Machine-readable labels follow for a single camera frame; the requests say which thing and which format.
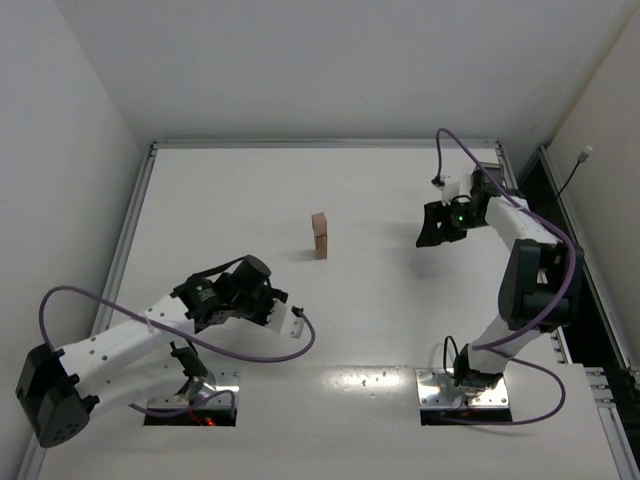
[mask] robotic arm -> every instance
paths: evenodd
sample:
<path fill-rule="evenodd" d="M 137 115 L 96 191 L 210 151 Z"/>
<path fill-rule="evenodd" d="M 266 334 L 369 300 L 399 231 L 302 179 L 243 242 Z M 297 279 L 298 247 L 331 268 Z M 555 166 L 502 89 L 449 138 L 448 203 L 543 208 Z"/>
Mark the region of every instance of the robotic arm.
<path fill-rule="evenodd" d="M 485 168 L 502 184 L 500 167 L 485 165 Z M 436 184 L 443 191 L 443 200 L 424 206 L 425 220 L 416 247 L 462 240 L 469 229 L 488 225 L 511 251 L 498 295 L 499 314 L 478 339 L 464 346 L 454 362 L 454 384 L 468 395 L 476 395 L 498 383 L 508 358 L 517 355 L 529 342 L 569 325 L 575 318 L 583 252 L 576 248 L 576 270 L 570 287 L 550 315 L 536 328 L 500 346 L 499 351 L 508 358 L 490 349 L 474 348 L 520 330 L 549 304 L 566 274 L 568 251 L 555 235 L 501 197 L 482 171 L 476 170 L 471 180 L 470 195 L 458 195 L 458 184 L 448 179 Z M 516 201 L 523 208 L 528 208 L 519 192 L 509 193 L 518 197 Z"/>
<path fill-rule="evenodd" d="M 225 272 L 238 262 L 233 273 Z M 176 336 L 152 323 L 197 334 L 233 316 L 299 338 L 304 329 L 304 322 L 296 318 L 300 312 L 295 307 L 292 313 L 287 310 L 288 294 L 271 287 L 270 275 L 262 261 L 248 255 L 191 275 L 142 314 L 148 324 L 127 320 L 55 351 L 48 343 L 34 348 L 16 394 L 40 445 L 69 440 L 87 425 L 90 415 L 158 393 L 178 391 L 193 400 L 203 387 L 210 388 L 209 371 L 195 349 L 186 344 L 176 348 Z M 130 366 L 170 342 L 172 351 L 165 361 Z"/>

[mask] gray wall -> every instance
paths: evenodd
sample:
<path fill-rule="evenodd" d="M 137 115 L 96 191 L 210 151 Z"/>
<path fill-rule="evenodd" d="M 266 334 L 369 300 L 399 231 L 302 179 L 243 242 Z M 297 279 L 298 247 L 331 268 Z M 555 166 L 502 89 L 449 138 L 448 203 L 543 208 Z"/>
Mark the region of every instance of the gray wall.
<path fill-rule="evenodd" d="M 30 435 L 14 396 L 41 343 L 38 304 L 60 283 L 100 291 L 141 149 L 53 0 L 4 0 L 0 14 L 0 479 Z M 62 295 L 49 328 L 86 335 L 94 305 Z"/>
<path fill-rule="evenodd" d="M 585 145 L 593 155 L 563 198 L 578 218 L 589 261 L 615 305 L 632 361 L 640 361 L 640 13 L 636 13 L 550 146 L 564 182 Z"/>
<path fill-rule="evenodd" d="M 140 138 L 550 139 L 636 0 L 57 0 Z"/>

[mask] white table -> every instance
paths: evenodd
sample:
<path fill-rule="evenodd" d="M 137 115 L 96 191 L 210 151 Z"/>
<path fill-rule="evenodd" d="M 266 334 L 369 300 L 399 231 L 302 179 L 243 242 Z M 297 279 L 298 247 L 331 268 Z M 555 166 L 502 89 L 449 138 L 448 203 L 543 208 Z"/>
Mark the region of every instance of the white table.
<path fill-rule="evenodd" d="M 475 153 L 495 163 L 494 146 Z M 489 228 L 415 248 L 422 205 L 439 196 L 434 148 L 254 147 L 154 152 L 108 290 L 142 310 L 192 272 L 251 253 L 305 307 L 315 347 L 281 365 L 203 352 L 210 368 L 241 372 L 235 428 L 143 427 L 123 408 L 48 451 L 40 479 L 618 478 L 583 370 L 557 364 L 548 338 L 520 358 L 566 383 L 556 417 L 526 427 L 420 425 L 414 368 L 441 366 L 445 335 L 462 346 L 484 330 L 508 259 Z M 445 173 L 472 169 L 445 150 Z M 312 260 L 310 215 L 319 211 L 328 219 L 325 261 Z M 232 319 L 202 335 L 269 355 L 297 350 L 306 334 L 290 340 Z M 506 381 L 514 419 L 558 401 L 540 373 L 511 365 Z"/>

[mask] brown block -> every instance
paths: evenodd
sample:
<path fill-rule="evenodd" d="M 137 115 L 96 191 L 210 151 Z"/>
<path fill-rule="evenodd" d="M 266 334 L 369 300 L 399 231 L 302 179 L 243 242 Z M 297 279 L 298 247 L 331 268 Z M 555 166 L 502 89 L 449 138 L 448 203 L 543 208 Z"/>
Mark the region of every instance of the brown block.
<path fill-rule="evenodd" d="M 313 228 L 313 236 L 321 237 L 327 234 L 327 217 L 324 212 L 311 215 L 311 227 Z"/>
<path fill-rule="evenodd" d="M 327 236 L 316 237 L 316 260 L 327 259 Z"/>

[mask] white wall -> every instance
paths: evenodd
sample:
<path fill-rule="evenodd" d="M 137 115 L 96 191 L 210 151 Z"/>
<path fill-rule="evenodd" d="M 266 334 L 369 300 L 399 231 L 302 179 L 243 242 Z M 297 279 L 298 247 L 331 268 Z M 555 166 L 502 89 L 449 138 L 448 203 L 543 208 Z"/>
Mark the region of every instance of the white wall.
<path fill-rule="evenodd" d="M 56 0 L 160 136 L 548 141 L 637 0 Z"/>
<path fill-rule="evenodd" d="M 577 154 L 594 148 L 563 194 L 578 217 L 626 333 L 640 361 L 640 12 L 596 72 L 550 146 L 551 167 L 564 182 Z"/>
<path fill-rule="evenodd" d="M 30 435 L 14 390 L 41 343 L 38 304 L 60 283 L 100 291 L 141 149 L 53 0 L 0 14 L 0 479 Z M 55 299 L 56 342 L 87 334 L 95 307 Z"/>

